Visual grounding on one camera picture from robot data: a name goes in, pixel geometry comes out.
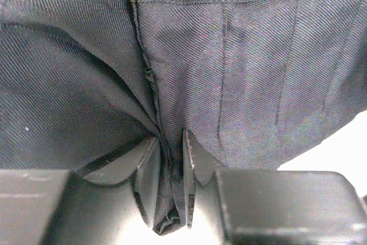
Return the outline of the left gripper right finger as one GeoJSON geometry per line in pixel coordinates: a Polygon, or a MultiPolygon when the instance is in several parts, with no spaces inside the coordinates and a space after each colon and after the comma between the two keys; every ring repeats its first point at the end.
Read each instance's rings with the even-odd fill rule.
{"type": "Polygon", "coordinates": [[[183,131],[195,244],[365,244],[366,204],[341,174],[230,169],[183,131]]]}

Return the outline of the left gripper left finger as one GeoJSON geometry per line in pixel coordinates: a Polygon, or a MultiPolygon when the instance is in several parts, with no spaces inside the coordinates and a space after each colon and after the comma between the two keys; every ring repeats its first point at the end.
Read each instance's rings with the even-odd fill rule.
{"type": "Polygon", "coordinates": [[[154,224],[159,141],[150,137],[84,177],[1,171],[2,244],[142,244],[154,224]]]}

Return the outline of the black pleated skirt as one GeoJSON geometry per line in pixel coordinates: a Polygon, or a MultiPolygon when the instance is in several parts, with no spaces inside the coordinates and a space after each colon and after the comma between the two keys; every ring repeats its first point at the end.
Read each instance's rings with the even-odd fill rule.
{"type": "Polygon", "coordinates": [[[96,170],[161,142],[154,231],[185,224],[182,132],[275,169],[366,110],[366,0],[1,0],[1,167],[96,170]]]}

